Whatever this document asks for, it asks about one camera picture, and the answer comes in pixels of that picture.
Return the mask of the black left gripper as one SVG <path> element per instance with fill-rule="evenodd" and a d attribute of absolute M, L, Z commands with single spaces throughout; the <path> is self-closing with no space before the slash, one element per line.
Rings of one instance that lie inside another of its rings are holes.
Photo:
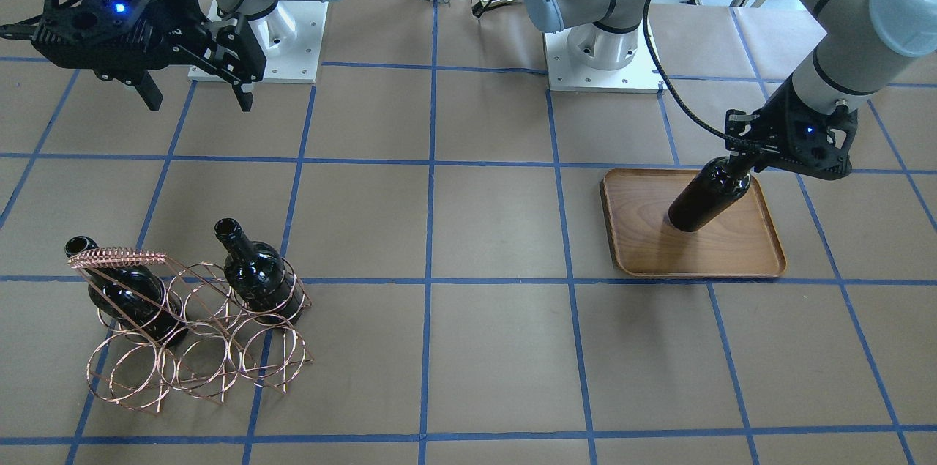
<path fill-rule="evenodd" d="M 725 148 L 733 172 L 773 167 L 822 180 L 839 180 L 852 171 L 848 152 L 857 132 L 857 111 L 836 105 L 820 114 L 784 81 L 753 114 L 729 109 Z"/>

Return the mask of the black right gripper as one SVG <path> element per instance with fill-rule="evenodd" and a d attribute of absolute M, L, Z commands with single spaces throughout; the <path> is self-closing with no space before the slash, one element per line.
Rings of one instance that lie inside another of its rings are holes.
<path fill-rule="evenodd" d="M 29 39 L 60 67 L 136 85 L 150 111 L 160 111 L 163 94 L 145 75 L 189 65 L 231 83 L 241 111 L 251 112 L 266 65 L 243 15 L 211 21 L 199 0 L 44 0 Z"/>

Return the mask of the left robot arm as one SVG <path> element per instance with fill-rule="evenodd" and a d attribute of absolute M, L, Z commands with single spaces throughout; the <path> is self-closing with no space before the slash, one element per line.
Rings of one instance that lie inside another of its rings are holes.
<path fill-rule="evenodd" d="M 541 32 L 583 30 L 630 45 L 646 30 L 651 0 L 524 0 Z M 822 180 L 852 171 L 857 108 L 917 59 L 935 50 L 935 0 L 799 0 L 824 37 L 753 114 L 729 114 L 712 129 L 729 157 L 720 167 L 746 176 L 785 169 Z"/>

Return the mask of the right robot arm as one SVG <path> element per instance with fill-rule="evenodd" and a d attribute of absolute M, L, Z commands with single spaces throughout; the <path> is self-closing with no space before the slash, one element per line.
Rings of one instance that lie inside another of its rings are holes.
<path fill-rule="evenodd" d="M 162 105 L 151 74 L 166 67 L 220 78 L 249 111 L 268 61 L 300 47 L 288 3 L 331 1 L 214 0 L 217 17 L 209 18 L 199 0 L 44 0 L 41 14 L 3 25 L 2 37 L 29 41 L 57 67 L 134 88 L 151 111 Z"/>

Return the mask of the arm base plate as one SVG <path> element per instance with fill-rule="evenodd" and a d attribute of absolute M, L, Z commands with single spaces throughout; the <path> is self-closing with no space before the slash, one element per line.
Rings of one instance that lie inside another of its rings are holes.
<path fill-rule="evenodd" d="M 609 32 L 587 23 L 543 37 L 553 91 L 656 94 L 665 88 L 640 28 Z"/>
<path fill-rule="evenodd" d="M 269 14 L 250 21 L 266 67 L 264 83 L 317 81 L 328 2 L 279 1 Z"/>

